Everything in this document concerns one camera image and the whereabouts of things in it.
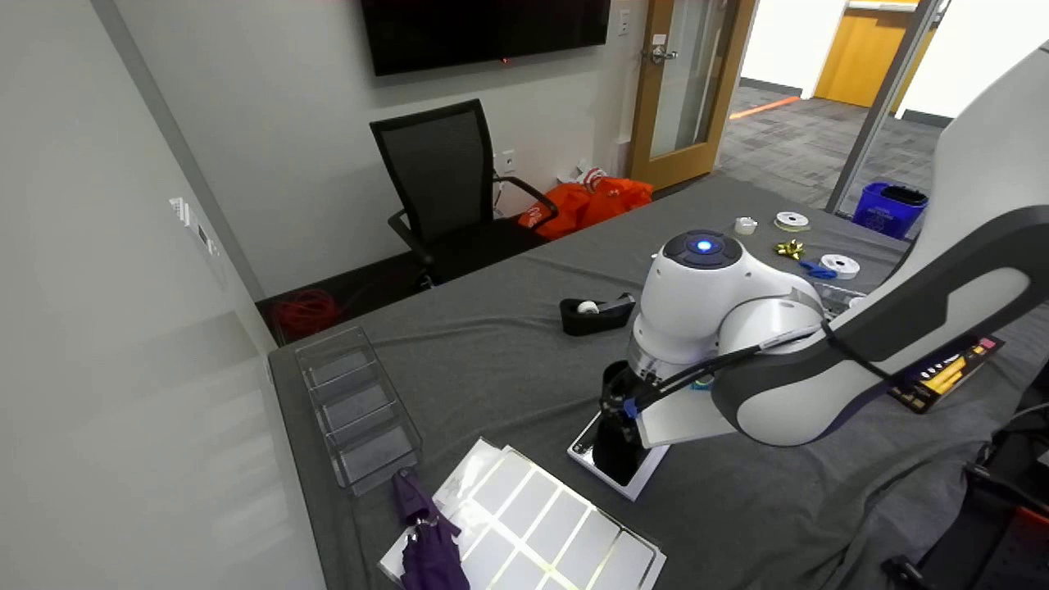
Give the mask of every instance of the blue container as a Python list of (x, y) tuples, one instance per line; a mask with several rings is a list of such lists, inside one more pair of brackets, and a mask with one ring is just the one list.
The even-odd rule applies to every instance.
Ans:
[(928, 195), (917, 190), (870, 183), (859, 195), (853, 222), (906, 240), (926, 203)]

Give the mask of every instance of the clear plastic container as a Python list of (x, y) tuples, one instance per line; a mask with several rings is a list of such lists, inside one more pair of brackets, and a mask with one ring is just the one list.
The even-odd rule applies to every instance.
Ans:
[(416, 464), (416, 430), (363, 331), (297, 347), (303, 376), (342, 487), (363, 496)]

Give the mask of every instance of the white wall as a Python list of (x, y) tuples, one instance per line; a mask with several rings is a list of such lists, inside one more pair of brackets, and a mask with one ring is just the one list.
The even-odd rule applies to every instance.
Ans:
[(841, 14), (847, 0), (762, 0), (745, 54), (745, 77), (791, 84), (811, 97)]
[(320, 585), (272, 339), (92, 6), (2, 0), (0, 77), (0, 585)]
[(1046, 40), (1046, 0), (953, 0), (902, 110), (956, 118), (982, 88)]
[(373, 77), (356, 0), (119, 0), (119, 10), (262, 296), (402, 253), (388, 229), (399, 199), (369, 118), (480, 94), (495, 151), (514, 146), (521, 175), (547, 186), (581, 156), (610, 159), (628, 135), (645, 16), (644, 0), (613, 0), (600, 48)]

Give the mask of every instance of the red bag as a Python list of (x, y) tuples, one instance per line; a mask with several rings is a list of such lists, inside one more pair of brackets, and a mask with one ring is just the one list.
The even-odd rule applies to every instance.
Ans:
[(625, 208), (652, 203), (652, 183), (633, 175), (592, 175), (591, 206), (584, 208), (581, 226), (613, 219)]
[(533, 203), (519, 215), (519, 222), (545, 240), (562, 240), (584, 226), (652, 203), (652, 183), (633, 175), (592, 175), (587, 183), (556, 183), (547, 199), (556, 206), (554, 219), (540, 222), (547, 208)]

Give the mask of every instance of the chair armrest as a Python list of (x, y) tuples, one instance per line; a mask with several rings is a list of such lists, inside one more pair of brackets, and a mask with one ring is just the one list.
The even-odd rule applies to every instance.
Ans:
[(525, 183), (521, 175), (495, 175), (495, 183), (514, 183), (519, 190), (525, 190), (532, 199), (545, 203), (547, 215), (540, 222), (533, 222), (532, 229), (545, 226), (547, 219), (556, 215), (554, 199), (547, 199), (539, 186)]
[(396, 208), (388, 226), (422, 257), (422, 265), (435, 265), (432, 253), (421, 242), (421, 237), (408, 226), (408, 213)]

